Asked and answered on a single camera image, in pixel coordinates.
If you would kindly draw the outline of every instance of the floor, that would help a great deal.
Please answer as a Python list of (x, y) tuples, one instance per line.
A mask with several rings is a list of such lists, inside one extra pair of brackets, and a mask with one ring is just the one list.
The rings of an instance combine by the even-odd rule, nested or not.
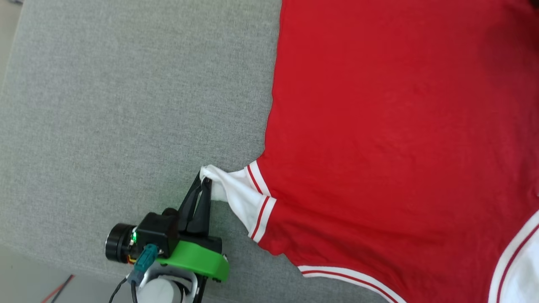
[[(0, 0), (0, 87), (22, 5)], [(19, 256), (0, 244), (0, 301), (9, 303), (40, 303), (69, 277), (70, 273)], [(116, 285), (77, 276), (64, 289), (56, 303), (108, 302)], [(132, 302), (124, 286), (115, 303)]]

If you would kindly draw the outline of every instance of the teal connector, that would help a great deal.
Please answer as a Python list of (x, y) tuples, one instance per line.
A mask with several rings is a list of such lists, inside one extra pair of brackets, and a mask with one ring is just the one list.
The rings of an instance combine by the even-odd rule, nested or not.
[(140, 257), (136, 260), (135, 268), (131, 271), (129, 276), (127, 276), (127, 283), (131, 284), (135, 282), (138, 286), (144, 278), (144, 274), (150, 268), (150, 266), (155, 262), (157, 256), (159, 255), (159, 248), (154, 244), (148, 244), (144, 247), (144, 251)]

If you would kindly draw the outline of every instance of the gray fabric surface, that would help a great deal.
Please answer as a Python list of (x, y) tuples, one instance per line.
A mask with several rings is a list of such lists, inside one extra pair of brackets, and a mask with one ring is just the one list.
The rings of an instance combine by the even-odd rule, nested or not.
[[(118, 222), (177, 206), (205, 164), (237, 170), (263, 150), (279, 0), (32, 0), (0, 95), (0, 240), (116, 281)], [(247, 238), (224, 203), (212, 230), (231, 263), (205, 302), (382, 302), (305, 279)]]

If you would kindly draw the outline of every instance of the green mount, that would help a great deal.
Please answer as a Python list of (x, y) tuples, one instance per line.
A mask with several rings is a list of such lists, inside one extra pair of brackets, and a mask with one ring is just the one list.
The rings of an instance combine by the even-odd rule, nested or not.
[(230, 265), (222, 254), (192, 242), (180, 240), (170, 258), (157, 261), (223, 282), (229, 278)]

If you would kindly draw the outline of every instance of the camera lens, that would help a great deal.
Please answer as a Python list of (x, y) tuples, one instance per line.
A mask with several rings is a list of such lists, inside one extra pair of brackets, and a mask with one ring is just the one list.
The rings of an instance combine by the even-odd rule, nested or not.
[(111, 261), (127, 263), (127, 249), (131, 232), (135, 226), (118, 223), (112, 228), (105, 242), (105, 256)]

